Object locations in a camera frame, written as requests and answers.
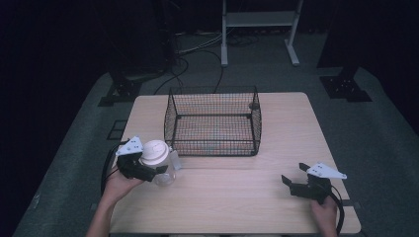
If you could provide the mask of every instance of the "wooden tabletop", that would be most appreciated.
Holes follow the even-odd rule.
[[[117,204],[111,232],[317,233],[308,199],[291,196],[281,180],[285,175],[306,184],[299,162],[312,166],[320,161],[336,168],[311,104],[303,93],[259,93],[259,100],[262,139],[256,156],[181,157],[183,169],[177,171],[171,186],[144,183]],[[135,135],[142,143],[164,140],[167,101],[168,96],[138,97],[123,140]],[[349,199],[343,182],[331,181],[342,199]],[[341,233],[360,232],[354,208],[344,208]]]

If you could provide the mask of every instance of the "black wire mesh basket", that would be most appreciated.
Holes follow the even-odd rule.
[[[171,88],[164,139],[183,156],[254,156],[262,115],[256,87]]]

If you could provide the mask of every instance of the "human hand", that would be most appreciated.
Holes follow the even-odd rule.
[[[311,214],[323,237],[336,237],[337,205],[331,196],[328,196],[323,204],[317,200],[310,201]]]
[[[133,188],[144,183],[143,180],[126,178],[117,167],[111,170],[111,174],[107,179],[105,191],[102,195],[102,200],[108,204],[116,204]]]

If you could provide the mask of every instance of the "white bottle cap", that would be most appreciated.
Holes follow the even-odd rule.
[[[162,163],[169,154],[169,146],[161,140],[151,140],[144,144],[141,161],[148,166]]]

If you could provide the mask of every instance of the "white metal stand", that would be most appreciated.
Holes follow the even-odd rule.
[[[226,0],[222,2],[222,43],[221,43],[221,66],[228,65],[227,58],[227,28],[228,27],[273,27],[291,26],[291,33],[285,39],[287,51],[294,66],[299,65],[293,49],[293,39],[298,25],[303,0],[298,0],[295,11],[284,12],[238,12],[228,13]]]

